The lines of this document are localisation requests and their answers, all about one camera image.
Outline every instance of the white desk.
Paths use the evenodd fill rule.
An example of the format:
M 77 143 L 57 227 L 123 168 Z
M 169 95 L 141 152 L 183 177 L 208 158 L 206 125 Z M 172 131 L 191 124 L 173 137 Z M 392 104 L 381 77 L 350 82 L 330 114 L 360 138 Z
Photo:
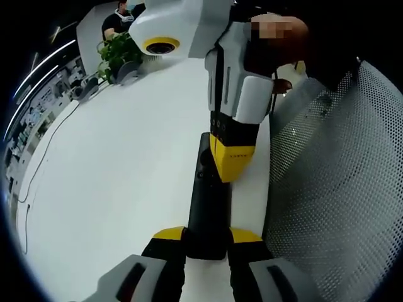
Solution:
M 153 234 L 187 224 L 200 135 L 210 124 L 207 75 L 203 60 L 186 60 L 132 85 L 107 87 L 59 128 L 28 199 L 26 259 L 53 299 L 83 300 L 99 277 L 141 254 Z M 48 132 L 28 166 L 23 196 Z M 234 183 L 234 227 L 261 233 L 269 151 L 265 120 L 251 165 Z M 18 219 L 23 248 L 25 207 Z M 182 301 L 233 301 L 226 261 L 188 259 L 185 270 Z

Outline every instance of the camera lens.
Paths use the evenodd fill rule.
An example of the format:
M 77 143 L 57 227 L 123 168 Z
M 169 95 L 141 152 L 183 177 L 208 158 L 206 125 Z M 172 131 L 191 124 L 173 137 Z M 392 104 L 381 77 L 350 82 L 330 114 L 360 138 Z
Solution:
M 153 55 L 165 55 L 172 52 L 175 49 L 175 46 L 170 43 L 159 42 L 147 46 L 146 49 Z

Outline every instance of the hand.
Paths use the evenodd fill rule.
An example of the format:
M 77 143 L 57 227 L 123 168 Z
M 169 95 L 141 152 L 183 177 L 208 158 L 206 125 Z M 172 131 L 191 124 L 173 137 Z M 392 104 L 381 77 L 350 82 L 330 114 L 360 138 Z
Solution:
M 253 17 L 251 23 L 252 37 L 267 41 L 265 45 L 267 48 L 264 47 L 255 53 L 257 61 L 253 65 L 257 70 L 267 66 L 273 70 L 306 58 L 309 31 L 307 25 L 300 19 L 268 13 Z M 286 93 L 291 88 L 289 81 L 278 79 L 275 80 L 273 94 Z

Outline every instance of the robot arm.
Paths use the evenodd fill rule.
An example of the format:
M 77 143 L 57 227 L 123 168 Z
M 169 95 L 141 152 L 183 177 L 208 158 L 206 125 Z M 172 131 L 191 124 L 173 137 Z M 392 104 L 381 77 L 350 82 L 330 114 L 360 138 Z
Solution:
M 271 78 L 247 68 L 250 23 L 232 22 L 233 0 L 146 0 L 129 29 L 148 55 L 205 58 L 209 73 L 210 148 L 222 182 L 251 160 L 273 90 Z

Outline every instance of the green plant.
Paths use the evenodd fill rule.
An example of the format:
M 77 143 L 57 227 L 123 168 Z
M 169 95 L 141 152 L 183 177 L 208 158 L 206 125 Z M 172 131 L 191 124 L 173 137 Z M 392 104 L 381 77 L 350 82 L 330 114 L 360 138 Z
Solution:
M 99 43 L 97 51 L 108 65 L 104 69 L 102 68 L 103 62 L 99 65 L 99 76 L 106 79 L 110 84 L 113 83 L 112 75 L 116 77 L 124 63 L 137 62 L 141 64 L 143 60 L 143 53 L 127 32 L 115 36 L 112 40 Z

